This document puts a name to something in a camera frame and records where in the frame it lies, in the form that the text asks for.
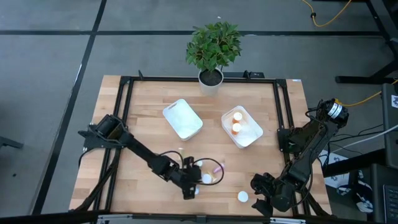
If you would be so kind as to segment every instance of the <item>gray floor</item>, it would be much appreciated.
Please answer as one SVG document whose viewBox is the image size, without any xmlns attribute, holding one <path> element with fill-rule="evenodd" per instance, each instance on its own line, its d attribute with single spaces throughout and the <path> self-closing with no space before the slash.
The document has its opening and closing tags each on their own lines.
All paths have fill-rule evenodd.
<svg viewBox="0 0 398 224">
<path fill-rule="evenodd" d="M 344 5 L 311 3 L 319 23 Z M 0 5 L 0 29 L 91 30 L 100 0 L 0 0 Z M 228 20 L 239 24 L 240 30 L 319 30 L 309 15 L 308 6 L 299 0 L 108 0 L 99 29 L 191 30 L 192 26 Z M 366 5 L 356 2 L 322 30 L 377 27 Z M 102 76 L 137 75 L 138 69 L 144 75 L 195 76 L 197 69 L 185 63 L 190 39 L 188 35 L 97 36 L 44 213 L 68 209 L 83 144 L 77 131 L 91 120 Z M 0 151 L 0 217 L 29 213 L 87 41 L 87 36 L 0 35 L 0 136 L 25 143 L 23 150 L 5 147 Z M 370 75 L 392 60 L 384 41 L 375 37 L 247 36 L 242 37 L 242 48 L 242 57 L 226 71 L 251 70 L 271 78 L 302 79 L 309 106 L 321 98 L 337 97 L 351 103 L 372 95 L 380 86 L 338 85 L 334 76 Z M 353 134 L 382 123 L 379 98 L 349 111 L 349 123 L 341 133 Z M 352 150 L 368 152 L 381 147 L 382 139 L 376 139 Z M 338 196 L 330 199 L 335 215 L 363 218 Z"/>
</svg>

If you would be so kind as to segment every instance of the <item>soil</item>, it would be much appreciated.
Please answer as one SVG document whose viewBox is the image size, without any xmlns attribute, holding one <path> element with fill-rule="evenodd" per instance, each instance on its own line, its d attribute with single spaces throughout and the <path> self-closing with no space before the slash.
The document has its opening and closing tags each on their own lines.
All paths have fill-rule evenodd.
<svg viewBox="0 0 398 224">
<path fill-rule="evenodd" d="M 208 86 L 215 86 L 218 85 L 223 77 L 221 76 L 221 73 L 218 72 L 217 70 L 209 72 L 208 70 L 201 72 L 199 75 L 200 81 Z"/>
</svg>

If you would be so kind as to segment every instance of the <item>white plastic bin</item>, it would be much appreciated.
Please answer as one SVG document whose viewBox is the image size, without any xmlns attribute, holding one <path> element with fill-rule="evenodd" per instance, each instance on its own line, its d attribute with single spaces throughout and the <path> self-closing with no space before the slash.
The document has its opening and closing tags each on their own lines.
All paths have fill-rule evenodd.
<svg viewBox="0 0 398 224">
<path fill-rule="evenodd" d="M 184 99 L 179 99 L 164 108 L 163 116 L 183 141 L 196 135 L 203 126 L 203 121 Z"/>
<path fill-rule="evenodd" d="M 240 112 L 243 116 L 242 120 L 239 122 L 242 126 L 242 130 L 237 135 L 231 133 L 232 130 L 232 119 L 236 112 Z M 256 123 L 255 120 L 250 116 L 250 114 L 243 108 L 243 106 L 236 106 L 229 112 L 225 113 L 221 117 L 221 125 L 223 129 L 230 136 L 235 145 L 243 149 L 252 144 L 255 140 L 262 136 L 262 128 Z"/>
</svg>

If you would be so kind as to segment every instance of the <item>wooden table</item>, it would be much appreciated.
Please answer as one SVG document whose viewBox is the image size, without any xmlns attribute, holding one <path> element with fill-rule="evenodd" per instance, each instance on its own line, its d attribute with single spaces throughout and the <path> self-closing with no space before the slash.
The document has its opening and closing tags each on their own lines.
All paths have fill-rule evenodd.
<svg viewBox="0 0 398 224">
<path fill-rule="evenodd" d="M 93 122 L 111 114 L 118 92 L 120 76 L 104 76 L 99 91 Z M 297 127 L 308 122 L 304 115 L 307 103 L 300 80 L 287 80 L 294 124 Z M 287 125 L 283 93 L 279 90 L 284 122 Z M 163 117 L 162 110 L 185 99 L 203 120 L 201 131 L 188 141 L 181 141 Z M 264 130 L 261 138 L 245 149 L 238 149 L 221 127 L 221 115 L 243 106 Z M 264 83 L 223 83 L 216 97 L 203 96 L 196 82 L 134 82 L 129 116 L 129 130 L 135 138 L 150 150 L 161 153 L 183 148 L 184 156 L 195 159 L 211 157 L 225 164 L 223 181 L 214 186 L 199 186 L 200 193 L 193 200 L 184 200 L 181 189 L 153 174 L 147 164 L 133 152 L 123 149 L 119 162 L 112 212 L 124 213 L 173 213 L 206 215 L 261 216 L 251 205 L 262 195 L 254 195 L 250 180 L 255 173 L 269 172 L 278 177 L 284 168 L 279 151 L 276 130 L 279 127 L 273 87 Z M 70 208 L 76 208 L 88 196 L 98 181 L 104 150 L 97 149 L 84 156 L 77 175 Z M 177 156 L 169 154 L 176 161 Z M 212 170 L 216 164 L 206 161 L 202 172 Z M 331 213 L 320 163 L 313 163 L 311 193 L 322 208 Z M 237 200 L 238 192 L 246 191 L 249 201 Z M 103 190 L 101 206 L 107 193 Z M 275 216 L 292 216 L 274 210 Z"/>
</svg>

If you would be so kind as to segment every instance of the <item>black table leg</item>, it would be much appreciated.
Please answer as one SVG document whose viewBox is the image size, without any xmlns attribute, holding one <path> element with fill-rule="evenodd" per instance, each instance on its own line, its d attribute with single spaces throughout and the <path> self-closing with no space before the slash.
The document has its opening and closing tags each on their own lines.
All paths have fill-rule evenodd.
<svg viewBox="0 0 398 224">
<path fill-rule="evenodd" d="M 398 70 L 398 60 L 393 60 L 388 65 L 384 66 L 384 68 L 377 71 L 375 74 L 370 77 L 349 77 L 349 76 L 337 76 L 335 80 L 337 83 L 356 83 L 356 84 L 383 84 L 383 83 L 392 83 L 394 81 L 393 78 L 385 78 L 392 72 Z"/>
<path fill-rule="evenodd" d="M 369 167 L 371 164 L 378 163 L 384 165 L 386 162 L 386 150 L 379 149 L 373 152 L 353 157 L 343 161 L 335 162 L 327 166 L 323 172 L 324 177 L 331 177 L 340 174 L 346 174 L 351 170 Z"/>
<path fill-rule="evenodd" d="M 20 149 L 23 147 L 23 144 L 0 136 L 0 147 L 1 146 L 11 146 Z"/>
</svg>

